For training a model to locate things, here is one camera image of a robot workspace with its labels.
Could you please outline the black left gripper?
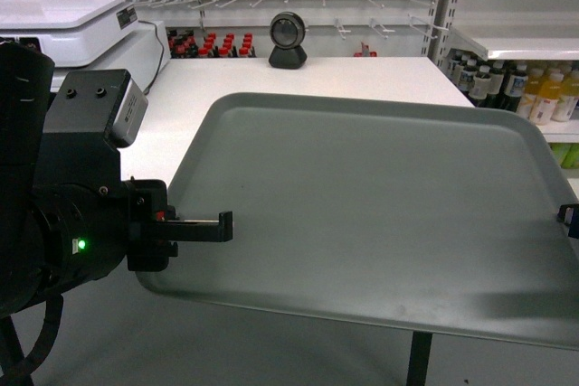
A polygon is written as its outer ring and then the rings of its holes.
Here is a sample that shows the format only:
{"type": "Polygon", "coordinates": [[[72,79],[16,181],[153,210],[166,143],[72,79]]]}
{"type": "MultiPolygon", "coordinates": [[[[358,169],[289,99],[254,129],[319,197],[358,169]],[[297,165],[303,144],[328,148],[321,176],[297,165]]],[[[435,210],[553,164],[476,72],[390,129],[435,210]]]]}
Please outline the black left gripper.
{"type": "Polygon", "coordinates": [[[220,212],[216,221],[174,220],[166,183],[161,180],[125,181],[128,188],[128,270],[161,272],[177,256],[172,241],[226,242],[233,239],[233,213],[220,212]]]}

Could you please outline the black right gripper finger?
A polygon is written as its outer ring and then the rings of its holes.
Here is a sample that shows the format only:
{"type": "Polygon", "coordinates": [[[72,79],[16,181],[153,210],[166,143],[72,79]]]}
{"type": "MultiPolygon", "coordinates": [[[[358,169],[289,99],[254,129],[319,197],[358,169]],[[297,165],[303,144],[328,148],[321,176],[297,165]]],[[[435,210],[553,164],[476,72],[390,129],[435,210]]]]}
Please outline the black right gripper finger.
{"type": "Polygon", "coordinates": [[[561,205],[556,215],[568,229],[568,236],[573,239],[579,238],[579,204],[571,203],[561,205]]]}

